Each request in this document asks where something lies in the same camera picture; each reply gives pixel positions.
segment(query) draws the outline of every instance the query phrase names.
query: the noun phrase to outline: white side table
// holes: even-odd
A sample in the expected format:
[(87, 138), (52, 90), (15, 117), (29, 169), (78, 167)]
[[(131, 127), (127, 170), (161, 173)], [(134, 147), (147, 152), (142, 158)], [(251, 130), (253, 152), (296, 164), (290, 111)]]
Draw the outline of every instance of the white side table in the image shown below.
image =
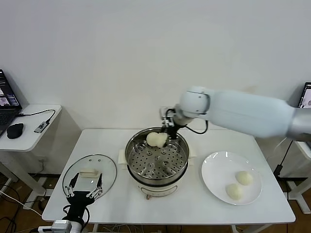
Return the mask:
[[(50, 120), (50, 124), (42, 133), (35, 133), (34, 130), (43, 122), (49, 119), (53, 114), (53, 111), (44, 112), (33, 116), (17, 117), (12, 124), (23, 123), (24, 130), (23, 134), (16, 139), (9, 139), (6, 136), (6, 132), (0, 137), (0, 151), (15, 151), (15, 152), (28, 152), (31, 151), (39, 142), (43, 134), (48, 130), (50, 125), (53, 123), (57, 115), (60, 113), (62, 107), (60, 105), (49, 105), (49, 104), (29, 104), (23, 106), (22, 113), (31, 114), (44, 111), (47, 109), (54, 109), (56, 112)], [(42, 177), (37, 182), (33, 179), (20, 165), (15, 158), (10, 157), (10, 161), (6, 161), (5, 166), (18, 178), (20, 178), (25, 184), (27, 184), (33, 191), (27, 199), (25, 205), (31, 207), (37, 196), (50, 196), (52, 189), (45, 189), (42, 187), (46, 181), (45, 177)]]
[[(305, 142), (295, 142), (302, 154), (309, 160), (311, 160), (311, 149)], [(295, 182), (288, 181), (288, 186), (290, 187), (291, 191), (288, 193), (289, 200), (297, 201), (298, 205), (300, 206), (301, 211), (309, 215), (311, 214), (310, 208), (306, 201), (304, 200), (302, 194), (306, 192), (308, 189), (311, 188), (311, 177), (307, 178), (304, 182), (300, 185), (296, 186)]]

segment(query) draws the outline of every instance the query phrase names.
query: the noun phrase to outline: robotic arm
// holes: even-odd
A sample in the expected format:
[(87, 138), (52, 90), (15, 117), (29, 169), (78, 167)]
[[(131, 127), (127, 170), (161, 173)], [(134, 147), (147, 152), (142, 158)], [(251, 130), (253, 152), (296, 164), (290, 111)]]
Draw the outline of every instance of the robotic arm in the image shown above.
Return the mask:
[(255, 137), (286, 136), (311, 141), (311, 109), (234, 91), (191, 87), (173, 109), (162, 108), (163, 129), (171, 137), (194, 118)]

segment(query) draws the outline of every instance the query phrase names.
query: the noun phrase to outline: computer mouse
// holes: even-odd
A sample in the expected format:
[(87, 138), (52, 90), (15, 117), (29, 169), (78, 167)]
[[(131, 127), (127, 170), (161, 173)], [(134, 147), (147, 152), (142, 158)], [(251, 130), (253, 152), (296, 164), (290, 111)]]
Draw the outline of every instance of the computer mouse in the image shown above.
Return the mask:
[(6, 132), (8, 134), (8, 138), (10, 138), (10, 139), (18, 138), (19, 136), (22, 135), (23, 128), (24, 128), (24, 124), (23, 123), (11, 125), (6, 130)]

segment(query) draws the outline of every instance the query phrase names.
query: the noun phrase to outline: monitor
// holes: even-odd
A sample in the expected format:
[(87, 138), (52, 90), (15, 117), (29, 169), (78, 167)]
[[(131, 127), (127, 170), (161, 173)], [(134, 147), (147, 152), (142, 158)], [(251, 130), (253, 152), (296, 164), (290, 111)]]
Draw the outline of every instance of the monitor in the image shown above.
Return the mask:
[(0, 69), (0, 109), (21, 109), (2, 69)]

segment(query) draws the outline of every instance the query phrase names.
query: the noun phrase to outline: cable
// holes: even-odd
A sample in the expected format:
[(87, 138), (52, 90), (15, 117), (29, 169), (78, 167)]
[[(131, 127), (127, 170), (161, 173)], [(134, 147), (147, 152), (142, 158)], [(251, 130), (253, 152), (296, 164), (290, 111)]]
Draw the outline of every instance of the cable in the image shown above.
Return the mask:
[(273, 153), (276, 151), (276, 149), (287, 139), (287, 137), (285, 137), (279, 144), (277, 144), (276, 147), (274, 147), (273, 149)]
[(289, 146), (288, 146), (288, 148), (287, 148), (287, 150), (286, 150), (286, 153), (285, 153), (285, 155), (284, 155), (284, 158), (282, 159), (282, 162), (281, 162), (281, 164), (280, 164), (280, 165), (282, 165), (282, 164), (283, 164), (283, 162), (284, 162), (284, 160), (285, 160), (285, 158), (286, 158), (286, 155), (287, 155), (288, 151), (290, 150), (290, 147), (291, 147), (291, 145), (292, 145), (293, 141), (294, 141), (294, 140), (292, 140), (292, 141), (290, 142), (290, 144), (289, 144)]
[(83, 226), (83, 228), (81, 229), (81, 232), (83, 231), (83, 229), (87, 226), (88, 222), (89, 222), (89, 218), (90, 218), (90, 214), (89, 214), (89, 210), (88, 208), (86, 207), (86, 212), (87, 212), (87, 220)]
[(126, 225), (127, 226), (127, 229), (128, 229), (128, 231), (129, 231), (129, 233), (132, 233), (131, 232), (131, 228), (128, 226), (128, 225)]
[(20, 113), (20, 114), (17, 114), (16, 117), (26, 117), (26, 116), (33, 116), (33, 115), (37, 115), (37, 114), (40, 114), (40, 113), (44, 113), (44, 112), (47, 112), (47, 111), (54, 111), (52, 116), (46, 120), (46, 122), (49, 122), (51, 120), (51, 118), (55, 115), (56, 113), (56, 110), (54, 109), (47, 109), (47, 110), (44, 110), (44, 111), (41, 111), (41, 112), (37, 112), (37, 113), (31, 113), (31, 114), (23, 114), (23, 113)]
[(33, 233), (33, 232), (38, 232), (38, 228), (34, 228), (34, 229), (29, 231), (29, 233)]
[[(25, 200), (28, 198), (28, 196), (31, 194), (31, 192), (32, 192), (32, 191), (30, 191), (29, 194), (26, 195), (26, 197), (24, 198), (24, 200), (23, 200), (24, 203), (25, 203)], [(14, 213), (14, 216), (13, 216), (13, 218), (12, 218), (12, 221), (13, 221), (13, 222), (15, 222), (16, 217), (17, 217), (17, 215), (18, 215), (18, 212), (19, 212), (21, 206), (22, 206), (22, 205), (20, 205), (20, 204), (18, 205), (18, 207), (17, 207), (17, 209), (16, 209), (16, 211), (15, 211), (15, 213)], [(11, 226), (11, 223), (9, 224), (9, 226), (7, 227), (7, 229), (5, 230), (5, 233), (8, 232), (8, 230), (10, 229), (10, 226)], [(12, 227), (11, 227), (11, 232), (15, 232), (15, 231), (16, 231), (16, 227), (15, 227), (14, 230), (13, 230), (13, 225), (12, 225)]]
[[(17, 195), (17, 197), (18, 197), (18, 200), (20, 201), (20, 197), (19, 197), (19, 194), (18, 194), (18, 192), (14, 189), (14, 188), (12, 188), (12, 187), (10, 187), (10, 186), (8, 186), (8, 185), (5, 185), (5, 184), (0, 184), (0, 186), (6, 186), (6, 187), (8, 187), (8, 188), (10, 188), (10, 189), (12, 189), (15, 193), (16, 193), (16, 195)], [(17, 204), (16, 202), (13, 202), (13, 201), (10, 201), (10, 200), (7, 200), (6, 198), (4, 198), (3, 196), (0, 196), (2, 199), (4, 199), (5, 201), (7, 201), (7, 202), (10, 202), (10, 203), (13, 203), (13, 204)]]
[(188, 130), (190, 130), (190, 131), (192, 131), (192, 132), (194, 132), (194, 133), (197, 133), (197, 134), (205, 134), (205, 133), (207, 132), (207, 130), (208, 130), (208, 121), (207, 121), (207, 120), (205, 121), (205, 124), (206, 124), (206, 128), (205, 128), (205, 130), (204, 130), (203, 132), (194, 131), (193, 129), (189, 128), (188, 126), (185, 126), (185, 127), (186, 127)]
[(42, 164), (42, 169), (40, 171), (38, 171), (35, 175), (32, 175), (31, 177), (36, 176), (37, 174), (39, 174), (41, 171), (44, 170), (44, 161), (39, 161)]
[(38, 228), (29, 228), (29, 229), (25, 229), (25, 230), (22, 230), (22, 231), (19, 231), (19, 232), (14, 232), (14, 233), (21, 233), (21, 232), (25, 232), (25, 231), (30, 231), (30, 233), (32, 233), (33, 230), (38, 230)]
[[(169, 111), (172, 111), (172, 112), (176, 113), (175, 109), (169, 108), (165, 112), (165, 118), (167, 118), (167, 114), (168, 114)], [(205, 130), (203, 132), (197, 132), (197, 131), (189, 128), (188, 126), (185, 126), (185, 128), (187, 128), (188, 130), (190, 130), (190, 131), (192, 131), (194, 133), (197, 133), (197, 134), (205, 134), (207, 132), (207, 130), (208, 130), (208, 121), (207, 120), (205, 121), (205, 125), (206, 125), (206, 128), (205, 128)]]
[(3, 193), (1, 190), (0, 190), (0, 193), (2, 193), (2, 194), (4, 194), (4, 195), (6, 195), (8, 198), (11, 198), (12, 200), (17, 201), (17, 202), (18, 202), (19, 204), (21, 204), (22, 206), (26, 207), (26, 208), (27, 208), (27, 209), (29, 209), (29, 210), (34, 211), (34, 212), (35, 212), (35, 213), (37, 213), (40, 217), (42, 217), (42, 215), (41, 215), (41, 214), (39, 214), (36, 210), (33, 210), (32, 208), (29, 208), (28, 206), (24, 205), (23, 203), (21, 203), (20, 201), (16, 200), (15, 198), (10, 197), (9, 195), (7, 195), (7, 194)]
[(12, 224), (12, 227), (14, 227), (14, 231), (16, 231), (16, 223), (15, 223), (15, 221), (13, 221), (12, 219), (9, 219), (8, 217), (2, 217), (2, 218), (0, 218), (0, 221), (3, 220), (3, 219), (9, 220), (10, 221), (9, 226)]
[(172, 112), (176, 113), (175, 109), (169, 108), (169, 109), (166, 110), (166, 112), (165, 112), (165, 118), (167, 118), (167, 113), (169, 113), (169, 111), (172, 111)]
[(70, 207), (70, 205), (66, 205), (66, 206), (63, 208), (63, 211), (66, 213), (66, 215), (68, 214), (68, 212), (67, 212), (67, 210), (66, 210), (68, 207)]
[(287, 150), (286, 150), (286, 153), (285, 153), (285, 155), (284, 155), (284, 157), (283, 157), (283, 159), (282, 159), (282, 162), (281, 162), (279, 165), (277, 165), (277, 167), (275, 168), (275, 170), (274, 170), (274, 172), (273, 172), (273, 174), (274, 174), (274, 176), (275, 176), (276, 178), (279, 177), (279, 175), (280, 175), (280, 173), (281, 173), (281, 170), (283, 169), (282, 164), (283, 164), (283, 162), (284, 162), (284, 160), (285, 160), (285, 158), (286, 158), (286, 156), (287, 156), (288, 151), (289, 151), (290, 148), (291, 148), (291, 145), (292, 145), (293, 141), (294, 141), (294, 140), (292, 140), (292, 141), (290, 142), (290, 144), (289, 144), (289, 146), (288, 146), (288, 148), (287, 148)]

